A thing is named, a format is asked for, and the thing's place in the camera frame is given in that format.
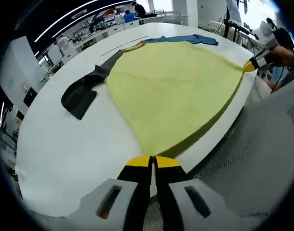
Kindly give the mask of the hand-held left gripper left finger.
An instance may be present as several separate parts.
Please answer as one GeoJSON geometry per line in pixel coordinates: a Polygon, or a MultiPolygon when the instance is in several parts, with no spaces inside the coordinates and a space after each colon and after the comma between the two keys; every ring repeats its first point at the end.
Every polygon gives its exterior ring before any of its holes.
{"type": "Polygon", "coordinates": [[[116,179],[107,179],[82,197],[65,220],[72,231],[141,231],[150,199],[152,157],[128,161],[116,179]]]}

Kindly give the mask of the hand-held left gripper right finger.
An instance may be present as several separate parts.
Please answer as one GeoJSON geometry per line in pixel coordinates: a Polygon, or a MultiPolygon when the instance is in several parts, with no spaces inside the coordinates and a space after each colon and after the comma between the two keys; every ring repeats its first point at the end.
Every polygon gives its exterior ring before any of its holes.
{"type": "Polygon", "coordinates": [[[190,179],[179,162],[155,157],[157,198],[165,231],[236,231],[239,218],[202,182],[190,179]]]}

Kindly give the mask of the person's right hand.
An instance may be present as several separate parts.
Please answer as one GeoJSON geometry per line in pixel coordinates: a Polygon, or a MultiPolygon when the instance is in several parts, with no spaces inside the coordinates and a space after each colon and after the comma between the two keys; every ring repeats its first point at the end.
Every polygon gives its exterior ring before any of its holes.
{"type": "Polygon", "coordinates": [[[276,46],[270,52],[271,63],[275,66],[291,67],[294,64],[294,52],[283,46],[276,46]]]}

